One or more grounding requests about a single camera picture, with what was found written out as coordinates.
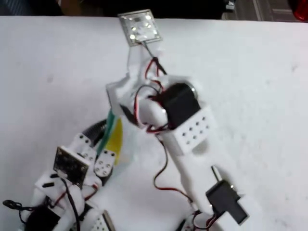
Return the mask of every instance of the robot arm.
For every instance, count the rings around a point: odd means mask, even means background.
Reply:
[[[157,73],[149,76],[151,64],[147,68],[146,65],[156,58],[153,53],[159,54],[159,41],[151,43],[150,32],[142,37],[143,29],[132,22],[153,19],[151,12],[119,17],[129,44],[133,42],[133,46],[130,47],[127,77],[107,86],[113,112],[125,115],[140,129],[156,133],[162,139],[186,193],[210,225],[215,222],[222,230],[258,230],[258,205],[245,194],[241,176],[219,143],[215,119],[205,103],[200,84],[187,77],[158,77]],[[126,28],[127,20],[131,28],[139,30],[139,38],[134,35],[136,30]],[[190,222],[197,227],[195,218],[193,216]]]

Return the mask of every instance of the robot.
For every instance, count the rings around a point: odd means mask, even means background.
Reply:
[[[155,135],[179,170],[185,192],[155,185],[180,192],[193,208],[177,230],[264,230],[258,204],[215,133],[202,86],[192,78],[167,74],[160,64],[162,37],[151,11],[120,14],[119,19],[130,46],[128,73],[106,86],[111,106],[107,121],[94,126],[94,138],[87,130],[69,146],[58,147],[53,170],[35,184],[31,207],[4,204],[19,210],[25,231],[43,230],[27,228],[38,220],[48,223],[46,231],[115,230],[108,213],[89,199],[108,181],[120,152],[122,125],[114,122],[117,116]],[[98,148],[102,133],[110,139]]]

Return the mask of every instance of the perforated plastic part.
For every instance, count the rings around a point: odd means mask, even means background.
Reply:
[[[94,165],[94,172],[98,177],[106,177],[110,174],[111,169],[115,163],[116,154],[105,149],[97,159]]]
[[[106,222],[103,218],[103,216],[100,216],[96,223],[94,224],[91,231],[109,231],[108,226],[106,225]]]
[[[165,141],[173,144],[175,153],[184,155],[204,141],[210,131],[216,127],[210,107],[200,109],[185,123],[173,131],[162,134]]]

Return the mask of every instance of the black wire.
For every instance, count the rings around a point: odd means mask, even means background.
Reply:
[[[160,64],[158,58],[152,54],[152,52],[150,51],[150,49],[149,49],[148,45],[146,44],[146,42],[141,42],[141,45],[148,51],[149,55],[151,56],[151,58],[153,59],[153,61],[157,65],[158,69],[161,70],[164,73],[164,75],[166,75],[167,72],[165,71],[163,66]]]
[[[22,211],[29,211],[29,212],[33,212],[34,210],[36,210],[37,208],[39,208],[40,206],[34,206],[34,207],[23,207],[23,205],[19,202],[15,202],[12,200],[5,200],[2,202],[2,204],[10,209],[13,210],[18,210],[19,213],[19,219],[23,224],[26,224],[26,222],[22,219],[21,217],[21,212]]]
[[[73,197],[71,195],[71,193],[69,192],[69,188],[67,186],[67,183],[64,179],[61,179],[62,182],[64,183],[65,185],[65,188],[66,188],[66,194],[67,194],[67,197],[68,197],[68,200],[69,202],[71,203],[72,205],[72,208],[73,208],[73,211],[74,211],[74,215],[75,215],[75,218],[76,218],[76,226],[77,226],[77,231],[80,231],[80,221],[79,221],[79,217],[78,217],[78,212],[77,212],[77,209],[76,209],[76,206],[75,206],[75,202],[73,200]]]
[[[159,90],[157,90],[155,87],[151,86],[151,85],[141,85],[138,90],[136,91],[136,95],[138,95],[139,91],[144,88],[144,87],[148,87],[148,88],[152,88],[156,94],[159,94]]]

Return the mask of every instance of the white surface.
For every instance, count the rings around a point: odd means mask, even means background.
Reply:
[[[272,230],[306,230],[308,25],[157,25],[166,49],[161,63],[203,83],[221,139],[254,183]],[[0,45],[0,198],[27,205],[56,146],[106,117],[105,85],[125,76],[128,45],[117,19],[84,17],[0,17]],[[174,230],[189,206],[176,192],[152,185],[163,149],[137,133],[125,136],[124,151],[136,152],[135,161],[94,200],[100,198],[119,231]],[[180,184],[173,163],[158,181]],[[1,206],[0,217],[1,230],[18,227],[16,211]]]

